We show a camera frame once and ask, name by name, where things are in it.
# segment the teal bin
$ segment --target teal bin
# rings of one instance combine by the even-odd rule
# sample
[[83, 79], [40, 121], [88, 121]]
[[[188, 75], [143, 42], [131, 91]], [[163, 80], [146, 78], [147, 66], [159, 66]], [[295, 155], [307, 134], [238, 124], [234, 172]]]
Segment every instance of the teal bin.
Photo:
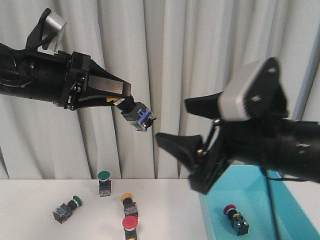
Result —
[[[272, 178], [279, 175], [269, 171]], [[275, 212], [282, 240], [320, 240], [320, 235], [281, 181], [271, 180]], [[276, 240], [266, 180], [253, 165], [231, 165], [207, 195], [199, 194], [209, 240]], [[237, 236], [224, 215], [234, 204], [249, 224], [248, 234]]]

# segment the curtain fold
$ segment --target curtain fold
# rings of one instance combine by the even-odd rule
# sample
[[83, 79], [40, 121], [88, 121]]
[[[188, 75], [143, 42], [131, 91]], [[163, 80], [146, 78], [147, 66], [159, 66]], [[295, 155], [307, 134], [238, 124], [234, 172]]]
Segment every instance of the curtain fold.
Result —
[[317, 0], [0, 0], [0, 43], [23, 49], [45, 8], [67, 26], [61, 49], [91, 56], [131, 83], [157, 120], [137, 132], [117, 108], [77, 111], [0, 95], [1, 179], [186, 178], [159, 149], [157, 132], [198, 135], [211, 127], [184, 99], [223, 91], [233, 73], [278, 57], [290, 118], [320, 120]]

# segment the black cable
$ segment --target black cable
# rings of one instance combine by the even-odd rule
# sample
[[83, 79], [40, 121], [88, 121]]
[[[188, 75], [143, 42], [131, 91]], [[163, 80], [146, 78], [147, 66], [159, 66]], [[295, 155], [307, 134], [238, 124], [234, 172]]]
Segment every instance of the black cable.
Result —
[[55, 36], [57, 36], [57, 33], [56, 32], [52, 32], [46, 38], [44, 38], [42, 41], [40, 41], [38, 44], [36, 44], [36, 45], [34, 45], [32, 47], [21, 49], [21, 50], [13, 49], [13, 48], [11, 48], [11, 47], [9, 47], [7, 45], [4, 45], [3, 43], [0, 43], [0, 47], [4, 47], [6, 50], [8, 50], [10, 52], [13, 52], [13, 53], [23, 54], [23, 53], [27, 53], [27, 52], [36, 50], [38, 47], [40, 47], [40, 46], [42, 46], [44, 44], [50, 43]]
[[274, 196], [273, 196], [273, 192], [272, 192], [272, 188], [271, 188], [271, 184], [270, 184], [270, 178], [268, 176], [268, 171], [265, 168], [263, 168], [262, 166], [260, 167], [260, 170], [263, 173], [263, 175], [265, 176], [266, 193], [267, 193], [269, 203], [270, 203], [275, 239], [282, 240], [281, 235], [280, 235], [280, 231], [278, 228], [278, 221], [277, 221], [276, 210], [275, 210]]
[[302, 178], [291, 178], [291, 177], [280, 177], [280, 178], [267, 177], [267, 178], [269, 180], [274, 180], [274, 181], [308, 182], [308, 180], [304, 180]]

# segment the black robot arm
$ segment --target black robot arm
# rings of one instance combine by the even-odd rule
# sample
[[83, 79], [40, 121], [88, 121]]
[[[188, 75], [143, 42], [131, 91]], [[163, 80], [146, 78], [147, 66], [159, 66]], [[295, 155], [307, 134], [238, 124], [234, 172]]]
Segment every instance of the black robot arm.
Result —
[[186, 99], [188, 113], [212, 119], [204, 143], [200, 135], [156, 134], [158, 145], [190, 171], [192, 189], [208, 193], [233, 160], [320, 183], [320, 125], [285, 119], [279, 72], [275, 58], [256, 61], [243, 66], [224, 92]]
[[[25, 49], [0, 43], [0, 94], [52, 102], [70, 110], [117, 106], [138, 131], [146, 131], [156, 117], [143, 103], [134, 102], [130, 83], [102, 69], [89, 55], [57, 51], [66, 23], [47, 8]], [[38, 47], [55, 54], [39, 52]]]

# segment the screw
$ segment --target screw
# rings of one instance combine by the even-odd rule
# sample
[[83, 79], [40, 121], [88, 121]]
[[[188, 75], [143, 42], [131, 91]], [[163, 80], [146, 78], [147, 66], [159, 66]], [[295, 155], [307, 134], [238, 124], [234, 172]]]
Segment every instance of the screw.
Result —
[[254, 103], [257, 103], [261, 100], [261, 97], [259, 95], [256, 95], [256, 96], [253, 96], [251, 98], [251, 101], [254, 102]]
[[268, 69], [268, 73], [270, 74], [274, 74], [277, 71], [277, 69], [275, 67], [271, 67]]

